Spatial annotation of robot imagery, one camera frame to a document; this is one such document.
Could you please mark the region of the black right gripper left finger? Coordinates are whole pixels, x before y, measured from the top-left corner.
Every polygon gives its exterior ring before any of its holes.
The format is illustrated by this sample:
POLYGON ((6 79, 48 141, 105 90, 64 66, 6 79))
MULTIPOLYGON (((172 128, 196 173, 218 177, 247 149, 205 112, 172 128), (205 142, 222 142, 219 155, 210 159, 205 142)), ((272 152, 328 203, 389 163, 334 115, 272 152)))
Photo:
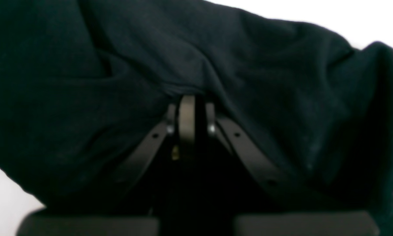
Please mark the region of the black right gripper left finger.
POLYGON ((160 222, 150 215, 153 182, 166 168, 161 150, 175 142, 195 143, 196 96, 184 95, 169 104, 165 116, 132 153, 104 180, 89 198, 82 197, 76 210, 43 210, 24 218, 18 236, 157 236, 160 222))

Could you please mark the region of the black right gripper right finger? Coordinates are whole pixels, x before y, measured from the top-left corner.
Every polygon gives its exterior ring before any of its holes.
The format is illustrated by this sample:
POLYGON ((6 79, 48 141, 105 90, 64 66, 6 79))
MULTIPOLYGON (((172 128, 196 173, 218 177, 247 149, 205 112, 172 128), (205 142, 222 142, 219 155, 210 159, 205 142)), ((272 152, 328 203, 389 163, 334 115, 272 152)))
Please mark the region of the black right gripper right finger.
POLYGON ((276 214, 243 214, 234 219, 237 236, 379 236, 367 211, 350 210, 280 170, 233 120, 205 104, 207 133, 242 163, 247 173, 284 209, 276 214))

